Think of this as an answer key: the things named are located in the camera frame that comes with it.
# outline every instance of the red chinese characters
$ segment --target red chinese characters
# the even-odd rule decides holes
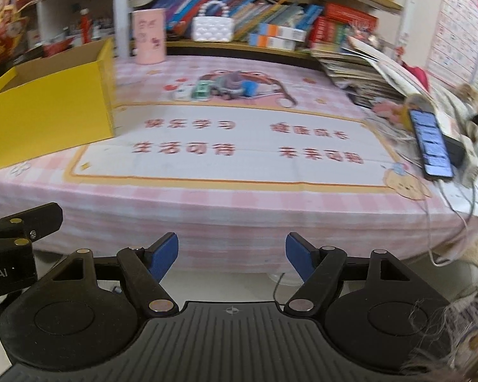
[[[280,156],[285,156],[287,158],[295,158],[297,157],[298,153],[294,148],[290,148],[289,146],[282,146],[280,148]]]
[[[213,145],[216,155],[232,156],[235,152],[235,145],[232,144],[216,144]]]
[[[327,129],[314,129],[314,134],[317,136],[327,136],[328,138],[331,137]]]
[[[196,121],[193,121],[193,126],[197,129],[207,128],[208,126],[210,126],[210,120],[209,119],[198,119]]]
[[[273,132],[281,132],[281,133],[290,133],[291,126],[289,126],[285,122],[280,122],[277,124],[271,124],[271,130]],[[306,126],[292,126],[292,130],[297,135],[311,135],[310,129]],[[329,130],[324,128],[316,128],[313,130],[315,136],[325,136],[327,138],[333,138],[333,135],[329,132]],[[348,139],[348,135],[343,131],[334,131],[334,137],[338,139]]]
[[[149,119],[145,121],[146,128],[161,128],[164,124],[164,119]]]
[[[317,159],[322,159],[321,153],[317,149],[306,148],[304,154],[308,159],[316,161]]]
[[[325,153],[329,159],[332,159],[334,161],[342,162],[344,160],[344,157],[342,156],[342,154],[339,153],[339,151],[326,150]]]
[[[168,125],[169,128],[185,128],[186,119],[172,119]]]
[[[347,134],[343,133],[342,131],[335,131],[334,134],[338,139],[348,139],[349,138],[347,136]]]
[[[205,142],[190,142],[186,146],[186,151],[191,154],[203,155],[207,152],[207,144]]]
[[[152,143],[148,141],[138,142],[134,144],[133,153],[145,153],[150,152],[152,148]]]
[[[180,152],[180,142],[163,142],[160,145],[159,152],[171,155]]]
[[[291,131],[291,127],[286,124],[285,122],[280,122],[277,124],[271,125],[271,130],[273,132],[282,132],[282,133],[289,133]]]
[[[298,135],[310,135],[310,131],[306,126],[294,126],[294,133]]]
[[[232,121],[219,121],[218,127],[223,129],[233,129],[235,128],[235,122]]]
[[[347,162],[352,162],[352,163],[364,163],[363,158],[361,158],[358,154],[354,154],[352,152],[345,152],[345,159],[347,159]]]

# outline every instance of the yellow cardboard box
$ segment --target yellow cardboard box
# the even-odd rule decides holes
[[[0,77],[0,168],[113,137],[112,53],[100,40]]]

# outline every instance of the table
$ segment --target table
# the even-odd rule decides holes
[[[229,71],[261,95],[184,101],[188,85]],[[40,250],[112,255],[174,231],[179,268],[276,272],[287,271],[284,240],[296,231],[351,256],[382,248],[407,259],[429,245],[422,193],[432,247],[463,228],[322,72],[174,56],[155,66],[118,61],[116,75],[119,136],[0,170],[0,217],[45,202],[63,208],[61,230]],[[393,189],[400,176],[413,199]],[[457,252],[477,234],[473,217]]]

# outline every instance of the toy car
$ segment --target toy car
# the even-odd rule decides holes
[[[193,89],[191,97],[195,100],[209,100],[210,80],[200,80]]]
[[[191,100],[193,87],[187,84],[179,86],[174,92],[174,100],[189,101]]]
[[[244,93],[242,83],[243,79],[239,72],[227,73],[212,82],[210,93],[226,100],[239,98]]]

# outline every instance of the hair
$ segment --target hair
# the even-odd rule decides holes
[[[478,382],[478,372],[471,378],[468,365],[478,360],[478,299],[467,306],[452,303],[442,313],[439,330],[425,337],[448,338],[450,350],[442,358],[417,349],[403,368],[405,374],[417,375],[425,382]]]

